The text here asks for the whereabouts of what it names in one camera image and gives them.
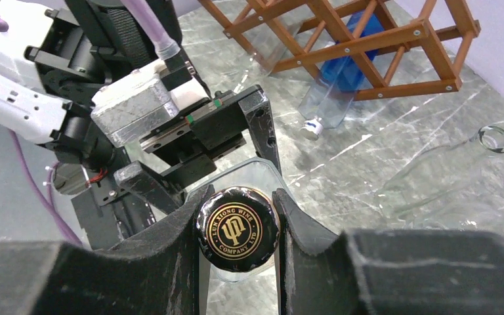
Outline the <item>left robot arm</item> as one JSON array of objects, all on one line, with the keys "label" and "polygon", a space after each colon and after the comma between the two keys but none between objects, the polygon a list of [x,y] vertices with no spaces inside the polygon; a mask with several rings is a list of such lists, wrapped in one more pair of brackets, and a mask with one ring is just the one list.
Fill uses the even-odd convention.
[{"label": "left robot arm", "polygon": [[212,93],[172,1],[0,1],[0,125],[87,172],[72,205],[92,249],[179,208],[244,131],[280,167],[264,91]]}]

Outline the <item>blue square Blue Dash bottle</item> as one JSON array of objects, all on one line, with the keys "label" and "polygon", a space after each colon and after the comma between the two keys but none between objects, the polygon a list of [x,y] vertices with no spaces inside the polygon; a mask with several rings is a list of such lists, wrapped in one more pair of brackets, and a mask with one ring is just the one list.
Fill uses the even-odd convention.
[{"label": "blue square Blue Dash bottle", "polygon": [[365,78],[350,56],[325,61],[320,76],[298,106],[299,113],[305,118],[300,135],[318,140],[325,129],[337,128]]}]

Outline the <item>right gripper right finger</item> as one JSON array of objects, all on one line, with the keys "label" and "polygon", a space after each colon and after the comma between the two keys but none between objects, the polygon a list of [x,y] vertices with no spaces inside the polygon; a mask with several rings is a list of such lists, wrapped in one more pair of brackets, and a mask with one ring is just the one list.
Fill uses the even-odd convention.
[{"label": "right gripper right finger", "polygon": [[284,190],[281,314],[504,314],[504,238],[453,230],[336,234]]}]

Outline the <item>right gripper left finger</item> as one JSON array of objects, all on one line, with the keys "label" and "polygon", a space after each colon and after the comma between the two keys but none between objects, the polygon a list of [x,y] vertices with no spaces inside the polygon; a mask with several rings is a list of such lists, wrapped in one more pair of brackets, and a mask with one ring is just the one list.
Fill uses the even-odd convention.
[{"label": "right gripper left finger", "polygon": [[209,263],[198,188],[175,212],[108,250],[65,241],[0,242],[0,314],[204,314]]}]

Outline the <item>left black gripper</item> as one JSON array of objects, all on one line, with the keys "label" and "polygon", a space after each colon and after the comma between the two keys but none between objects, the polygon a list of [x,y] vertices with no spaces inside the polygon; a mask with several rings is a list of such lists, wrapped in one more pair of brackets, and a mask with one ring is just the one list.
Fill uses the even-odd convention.
[{"label": "left black gripper", "polygon": [[131,194],[169,215],[180,208],[191,184],[211,174],[215,162],[244,145],[248,129],[257,157],[282,173],[270,100],[260,85],[243,92],[216,92],[134,141],[140,150],[165,162],[156,172],[134,161],[114,173],[117,193]]}]

